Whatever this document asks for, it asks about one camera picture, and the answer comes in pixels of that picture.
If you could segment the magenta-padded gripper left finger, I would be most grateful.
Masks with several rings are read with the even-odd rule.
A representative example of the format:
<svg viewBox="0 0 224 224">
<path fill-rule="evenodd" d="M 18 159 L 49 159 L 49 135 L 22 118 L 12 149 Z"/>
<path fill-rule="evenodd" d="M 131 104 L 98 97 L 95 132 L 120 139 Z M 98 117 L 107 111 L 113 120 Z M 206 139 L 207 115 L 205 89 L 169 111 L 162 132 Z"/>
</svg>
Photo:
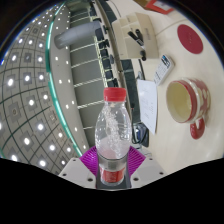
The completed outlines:
<svg viewBox="0 0 224 224">
<path fill-rule="evenodd" d="M 80 158 L 71 158 L 59 177 L 84 188 L 95 189 L 98 175 L 98 156 L 96 147 L 87 150 Z"/>
</svg>

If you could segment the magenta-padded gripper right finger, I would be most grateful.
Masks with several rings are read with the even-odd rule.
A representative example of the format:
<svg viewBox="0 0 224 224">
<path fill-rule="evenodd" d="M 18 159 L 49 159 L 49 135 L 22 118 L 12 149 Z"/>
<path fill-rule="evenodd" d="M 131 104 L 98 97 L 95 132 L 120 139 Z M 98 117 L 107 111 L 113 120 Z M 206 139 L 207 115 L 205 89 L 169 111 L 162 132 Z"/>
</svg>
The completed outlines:
<svg viewBox="0 0 224 224">
<path fill-rule="evenodd" d="M 166 172 L 151 155 L 143 155 L 130 147 L 127 156 L 127 186 L 140 188 L 166 176 Z"/>
</svg>

